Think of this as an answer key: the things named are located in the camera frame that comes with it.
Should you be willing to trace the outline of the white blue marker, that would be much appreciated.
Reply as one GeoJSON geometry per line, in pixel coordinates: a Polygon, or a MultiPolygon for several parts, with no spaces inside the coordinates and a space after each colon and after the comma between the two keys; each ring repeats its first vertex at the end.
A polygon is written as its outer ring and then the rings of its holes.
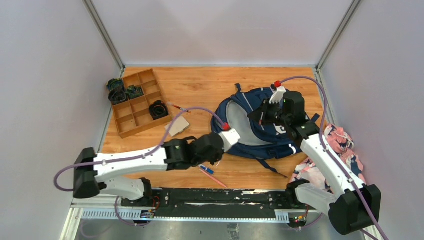
{"type": "Polygon", "coordinates": [[[199,167],[210,175],[213,175],[215,173],[212,169],[203,164],[200,164],[199,167]]]}

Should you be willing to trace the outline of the navy blue backpack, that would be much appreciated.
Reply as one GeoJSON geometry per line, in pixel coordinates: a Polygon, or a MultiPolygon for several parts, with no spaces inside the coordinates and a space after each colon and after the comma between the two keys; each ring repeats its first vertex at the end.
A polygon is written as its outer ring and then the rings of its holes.
{"type": "Polygon", "coordinates": [[[282,86],[255,88],[242,92],[241,85],[237,83],[237,92],[221,102],[215,111],[217,117],[235,129],[239,135],[239,142],[234,145],[228,154],[258,161],[264,168],[278,173],[271,167],[267,160],[282,159],[301,152],[298,146],[287,135],[283,126],[265,124],[248,118],[260,105],[275,93],[280,94],[282,86]]]}

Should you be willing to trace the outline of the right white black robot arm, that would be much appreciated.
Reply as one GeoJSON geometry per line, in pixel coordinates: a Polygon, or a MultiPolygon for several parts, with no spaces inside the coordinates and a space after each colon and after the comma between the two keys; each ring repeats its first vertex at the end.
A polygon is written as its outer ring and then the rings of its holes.
{"type": "Polygon", "coordinates": [[[315,187],[306,180],[291,183],[285,195],[292,209],[309,205],[325,214],[334,229],[348,235],[375,226],[379,231],[381,191],[367,185],[343,163],[331,149],[323,130],[307,120],[305,100],[301,93],[279,93],[280,98],[265,99],[247,116],[259,125],[283,126],[290,139],[317,166],[331,187],[331,192],[315,187]]]}

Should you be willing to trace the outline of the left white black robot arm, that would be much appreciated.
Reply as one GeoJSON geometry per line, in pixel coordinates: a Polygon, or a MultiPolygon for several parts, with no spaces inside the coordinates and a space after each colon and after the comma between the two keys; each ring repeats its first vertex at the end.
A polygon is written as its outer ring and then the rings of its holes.
{"type": "Polygon", "coordinates": [[[210,133],[200,138],[193,136],[165,142],[156,152],[145,150],[112,154],[95,153],[92,147],[79,154],[73,171],[73,197],[88,199],[99,194],[116,195],[149,206],[153,201],[150,181],[132,180],[125,175],[140,172],[187,170],[205,162],[215,164],[237,138],[227,133],[210,133]]]}

